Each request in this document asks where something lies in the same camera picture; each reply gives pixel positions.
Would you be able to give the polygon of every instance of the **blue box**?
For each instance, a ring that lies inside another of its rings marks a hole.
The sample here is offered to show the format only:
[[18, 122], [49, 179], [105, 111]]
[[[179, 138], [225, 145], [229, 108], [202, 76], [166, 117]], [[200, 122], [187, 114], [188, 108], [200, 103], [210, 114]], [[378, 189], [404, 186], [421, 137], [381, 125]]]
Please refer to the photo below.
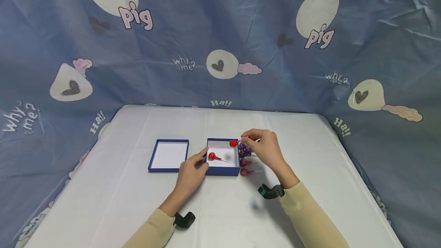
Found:
[[[206, 154], [205, 161], [208, 162], [210, 167], [208, 168], [206, 175], [217, 175], [217, 176], [239, 175], [240, 173], [239, 147], [238, 146], [230, 147], [231, 140], [237, 140], [237, 139], [235, 138], [207, 139], [208, 152]], [[226, 163], [220, 160], [209, 160], [208, 155], [210, 152], [214, 152], [217, 157], [229, 161], [230, 163]]]
[[149, 172], [179, 172], [181, 163], [187, 160], [188, 144], [188, 140], [182, 139], [157, 139], [150, 158]]

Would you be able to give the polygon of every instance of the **hand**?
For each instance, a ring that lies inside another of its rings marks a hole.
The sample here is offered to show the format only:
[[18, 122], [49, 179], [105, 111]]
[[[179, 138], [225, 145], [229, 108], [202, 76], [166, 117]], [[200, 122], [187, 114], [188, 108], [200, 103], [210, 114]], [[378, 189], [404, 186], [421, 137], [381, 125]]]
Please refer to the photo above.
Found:
[[286, 164], [277, 140], [276, 133], [267, 129], [250, 129], [242, 135], [242, 143], [249, 146], [256, 153], [260, 161], [271, 170]]
[[300, 181], [283, 158], [277, 135], [267, 129], [250, 129], [242, 135], [242, 143], [249, 146], [257, 157], [276, 174], [284, 188], [292, 188]]
[[176, 182], [174, 191], [177, 193], [182, 193], [184, 196], [186, 196], [186, 198], [188, 198], [201, 184], [209, 165], [207, 162], [205, 162], [198, 169], [195, 166], [204, 157], [207, 150], [208, 147], [181, 163], [181, 166], [179, 167], [178, 180]]
[[168, 198], [159, 206], [159, 209], [169, 217], [174, 217], [186, 199], [196, 190], [204, 179], [208, 170], [208, 163], [202, 164], [198, 169], [196, 164], [207, 153], [208, 147], [181, 163], [175, 189]]

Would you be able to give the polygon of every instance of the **white tablecloth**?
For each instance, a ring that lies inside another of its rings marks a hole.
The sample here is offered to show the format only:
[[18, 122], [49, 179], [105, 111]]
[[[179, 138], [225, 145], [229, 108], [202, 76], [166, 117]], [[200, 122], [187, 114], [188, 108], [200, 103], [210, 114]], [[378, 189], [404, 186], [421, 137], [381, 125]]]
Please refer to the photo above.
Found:
[[[177, 173], [149, 173], [157, 139], [189, 139], [189, 156], [207, 138], [239, 138], [250, 128], [278, 134], [286, 161], [351, 248], [402, 247], [328, 122], [315, 114], [125, 106], [79, 168], [26, 248], [120, 248], [175, 185]], [[265, 173], [207, 176], [180, 210], [196, 221], [167, 247], [303, 245], [277, 199], [257, 188], [278, 184]]]

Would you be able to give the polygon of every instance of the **cartoon print fabric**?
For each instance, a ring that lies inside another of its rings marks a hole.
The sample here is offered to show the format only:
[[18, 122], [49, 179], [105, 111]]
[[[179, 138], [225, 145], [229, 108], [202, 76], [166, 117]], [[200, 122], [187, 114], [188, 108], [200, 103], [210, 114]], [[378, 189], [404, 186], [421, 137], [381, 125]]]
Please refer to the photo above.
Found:
[[439, 0], [0, 6], [0, 247], [27, 241], [126, 104], [321, 114], [401, 241], [441, 246]]

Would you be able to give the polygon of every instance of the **pink lollipop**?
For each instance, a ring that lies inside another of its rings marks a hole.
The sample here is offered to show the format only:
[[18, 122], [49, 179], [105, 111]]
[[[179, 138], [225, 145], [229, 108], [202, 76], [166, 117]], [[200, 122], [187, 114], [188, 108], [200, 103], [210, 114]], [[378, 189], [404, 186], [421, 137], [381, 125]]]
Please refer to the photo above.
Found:
[[245, 158], [240, 159], [240, 166], [241, 167], [245, 167], [247, 164], [252, 164], [252, 163], [256, 163], [256, 162], [248, 161]]
[[263, 173], [263, 170], [249, 170], [247, 168], [240, 169], [240, 175], [242, 175], [242, 176], [247, 176], [250, 173]]

